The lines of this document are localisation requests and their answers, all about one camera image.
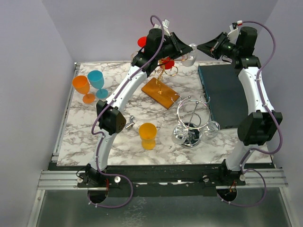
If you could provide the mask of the clear wine glass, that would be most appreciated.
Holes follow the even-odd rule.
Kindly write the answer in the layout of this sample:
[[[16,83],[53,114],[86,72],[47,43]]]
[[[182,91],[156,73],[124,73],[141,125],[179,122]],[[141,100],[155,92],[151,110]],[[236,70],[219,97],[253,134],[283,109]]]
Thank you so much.
[[[185,67],[191,67],[194,65],[196,58],[197,58],[197,52],[196,52],[196,44],[190,44],[189,45],[193,50],[185,55],[182,56],[181,63]]]

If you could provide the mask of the yellow wine glass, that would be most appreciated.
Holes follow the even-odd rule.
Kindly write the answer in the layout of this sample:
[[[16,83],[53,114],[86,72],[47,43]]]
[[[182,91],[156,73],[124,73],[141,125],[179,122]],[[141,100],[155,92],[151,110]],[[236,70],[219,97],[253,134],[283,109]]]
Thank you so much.
[[[142,124],[139,128],[139,135],[145,150],[152,150],[156,146],[157,128],[152,123]]]

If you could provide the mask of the orange wine glass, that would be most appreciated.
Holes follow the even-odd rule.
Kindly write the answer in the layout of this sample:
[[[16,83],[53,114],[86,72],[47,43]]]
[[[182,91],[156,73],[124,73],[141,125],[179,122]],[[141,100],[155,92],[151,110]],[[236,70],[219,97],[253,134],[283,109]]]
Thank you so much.
[[[85,104],[91,104],[95,100],[94,94],[90,93],[90,84],[86,76],[79,75],[72,80],[75,90],[83,95],[82,101]]]

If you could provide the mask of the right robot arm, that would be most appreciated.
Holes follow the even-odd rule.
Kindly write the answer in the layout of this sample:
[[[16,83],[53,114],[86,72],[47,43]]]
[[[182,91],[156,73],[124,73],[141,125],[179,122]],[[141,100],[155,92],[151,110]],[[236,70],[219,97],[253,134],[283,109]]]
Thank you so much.
[[[213,59],[226,56],[232,60],[248,104],[248,116],[237,128],[239,141],[223,161],[223,170],[218,173],[218,181],[223,185],[235,180],[234,172],[243,170],[254,151],[267,155],[279,151],[278,148],[272,152],[260,149],[276,132],[281,134],[279,125],[283,116],[274,110],[269,101],[261,75],[264,66],[253,55],[257,36],[255,28],[243,26],[243,21],[238,21],[230,25],[228,33],[222,32],[213,40],[197,46],[198,50]]]

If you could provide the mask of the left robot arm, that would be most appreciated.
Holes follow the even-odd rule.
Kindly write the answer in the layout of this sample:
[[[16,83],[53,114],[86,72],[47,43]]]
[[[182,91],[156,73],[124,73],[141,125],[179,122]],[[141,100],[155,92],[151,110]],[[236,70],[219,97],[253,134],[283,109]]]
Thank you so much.
[[[159,60],[167,57],[174,60],[192,50],[192,47],[182,42],[174,32],[166,35],[159,28],[149,31],[146,44],[133,57],[131,67],[121,84],[106,101],[99,100],[96,104],[97,118],[93,126],[98,126],[100,130],[93,131],[92,134],[99,136],[98,145],[93,161],[88,163],[85,172],[78,176],[78,187],[87,187],[90,184],[95,187],[108,187],[110,177],[119,177],[130,182],[124,175],[104,172],[114,139],[126,125],[122,111],[136,89],[158,67]]]

